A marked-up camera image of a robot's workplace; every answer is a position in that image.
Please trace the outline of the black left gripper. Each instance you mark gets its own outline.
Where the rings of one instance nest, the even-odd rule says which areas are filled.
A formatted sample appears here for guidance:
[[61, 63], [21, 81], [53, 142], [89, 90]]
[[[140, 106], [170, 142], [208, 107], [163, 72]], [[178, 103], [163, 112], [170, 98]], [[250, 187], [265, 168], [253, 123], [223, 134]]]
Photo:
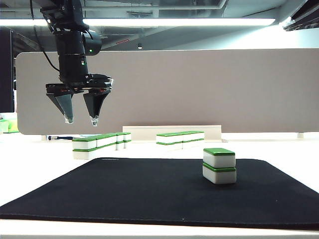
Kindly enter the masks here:
[[103, 101], [111, 92], [111, 79], [89, 80], [82, 84], [75, 83], [73, 85], [46, 84], [46, 95], [64, 115], [65, 122], [69, 124], [74, 121], [71, 95], [84, 91], [88, 91], [83, 95], [83, 98], [91, 123], [93, 126], [97, 126]]

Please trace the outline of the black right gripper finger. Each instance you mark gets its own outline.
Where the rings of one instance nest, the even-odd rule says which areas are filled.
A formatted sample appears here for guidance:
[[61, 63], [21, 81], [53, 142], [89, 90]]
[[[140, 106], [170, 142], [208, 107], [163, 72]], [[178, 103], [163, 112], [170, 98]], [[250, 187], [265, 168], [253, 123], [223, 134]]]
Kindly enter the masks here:
[[292, 16], [288, 17], [283, 21], [283, 30], [293, 31], [301, 29], [310, 29], [319, 27], [319, 16], [306, 16], [300, 18], [293, 18]]
[[291, 20], [299, 21], [307, 18], [319, 8], [319, 0], [307, 0], [291, 15]]

